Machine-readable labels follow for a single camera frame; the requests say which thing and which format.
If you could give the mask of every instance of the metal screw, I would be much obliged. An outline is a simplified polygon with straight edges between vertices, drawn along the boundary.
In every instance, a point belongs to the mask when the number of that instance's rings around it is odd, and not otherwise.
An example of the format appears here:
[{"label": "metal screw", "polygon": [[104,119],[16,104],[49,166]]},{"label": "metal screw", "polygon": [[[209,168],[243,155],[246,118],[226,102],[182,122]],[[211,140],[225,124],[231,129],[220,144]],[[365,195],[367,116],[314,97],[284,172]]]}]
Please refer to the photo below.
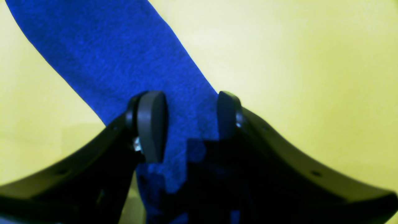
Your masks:
[{"label": "metal screw", "polygon": [[141,153],[143,153],[142,148],[141,148],[141,143],[140,143],[140,137],[136,137],[133,139],[133,148],[134,148],[134,151],[136,151],[136,152],[140,151]]}]

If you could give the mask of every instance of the yellow wall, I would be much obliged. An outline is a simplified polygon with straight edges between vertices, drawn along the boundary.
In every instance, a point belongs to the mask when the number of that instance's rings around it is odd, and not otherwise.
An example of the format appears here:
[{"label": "yellow wall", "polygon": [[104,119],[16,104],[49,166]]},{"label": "yellow wall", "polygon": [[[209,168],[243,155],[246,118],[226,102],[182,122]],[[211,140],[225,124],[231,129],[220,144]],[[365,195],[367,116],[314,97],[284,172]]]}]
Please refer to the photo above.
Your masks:
[{"label": "yellow wall", "polygon": [[[238,95],[320,162],[398,192],[398,2],[150,2],[217,91]],[[4,0],[0,83],[0,184],[62,159],[103,128]]]}]

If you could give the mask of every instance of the black curved arm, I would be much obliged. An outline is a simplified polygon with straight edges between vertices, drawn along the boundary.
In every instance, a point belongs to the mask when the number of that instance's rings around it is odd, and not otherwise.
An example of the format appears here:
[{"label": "black curved arm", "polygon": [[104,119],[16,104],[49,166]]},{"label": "black curved arm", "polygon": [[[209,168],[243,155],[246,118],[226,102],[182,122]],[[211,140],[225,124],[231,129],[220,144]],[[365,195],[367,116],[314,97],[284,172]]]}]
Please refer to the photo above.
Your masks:
[{"label": "black curved arm", "polygon": [[83,148],[1,186],[0,216],[17,223],[118,223],[137,164],[161,160],[165,114],[162,92],[134,96],[126,112]]},{"label": "black curved arm", "polygon": [[220,92],[217,112],[223,157],[248,183],[259,223],[383,224],[397,212],[393,191],[307,156],[235,95]]}]

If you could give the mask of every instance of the blue fabric strip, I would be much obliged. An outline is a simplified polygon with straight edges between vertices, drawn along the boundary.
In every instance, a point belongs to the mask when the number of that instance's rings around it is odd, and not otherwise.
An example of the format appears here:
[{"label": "blue fabric strip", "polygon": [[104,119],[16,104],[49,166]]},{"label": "blue fabric strip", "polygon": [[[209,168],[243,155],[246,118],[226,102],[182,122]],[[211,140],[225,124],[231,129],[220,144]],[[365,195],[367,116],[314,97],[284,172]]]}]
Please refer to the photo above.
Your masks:
[{"label": "blue fabric strip", "polygon": [[[7,0],[7,5],[28,40],[105,125],[133,95],[165,92],[170,120],[164,162],[137,168],[155,223],[165,215],[162,194],[177,192],[186,180],[187,139],[218,139],[217,93],[146,0]],[[197,151],[199,160],[203,150]],[[187,219],[183,213],[178,217]]]}]

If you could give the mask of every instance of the black plastic part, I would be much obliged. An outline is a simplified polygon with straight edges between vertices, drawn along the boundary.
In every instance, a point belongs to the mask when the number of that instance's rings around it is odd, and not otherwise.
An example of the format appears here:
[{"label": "black plastic part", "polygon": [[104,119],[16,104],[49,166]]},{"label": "black plastic part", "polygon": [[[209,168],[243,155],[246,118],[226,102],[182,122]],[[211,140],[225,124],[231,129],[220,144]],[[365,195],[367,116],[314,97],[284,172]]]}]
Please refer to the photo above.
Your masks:
[{"label": "black plastic part", "polygon": [[137,128],[147,163],[160,163],[167,133],[166,97],[161,91],[143,95],[137,112]]},{"label": "black plastic part", "polygon": [[[87,145],[42,171],[0,186],[0,217],[19,223],[118,223],[133,172],[138,163],[145,162],[145,155],[132,147],[138,136],[137,124],[150,129],[155,125],[142,115],[158,122],[162,116],[156,109],[166,107],[156,96],[161,95],[143,92],[134,96],[126,112]],[[148,105],[152,105],[153,114],[149,114]],[[140,114],[145,122],[137,121]],[[147,139],[146,132],[141,134]],[[164,141],[158,137],[152,140]]]},{"label": "black plastic part", "polygon": [[224,159],[248,183],[245,196],[253,201],[258,223],[382,224],[397,212],[395,192],[312,159],[263,119],[239,108],[236,96],[220,92],[217,104]]}]

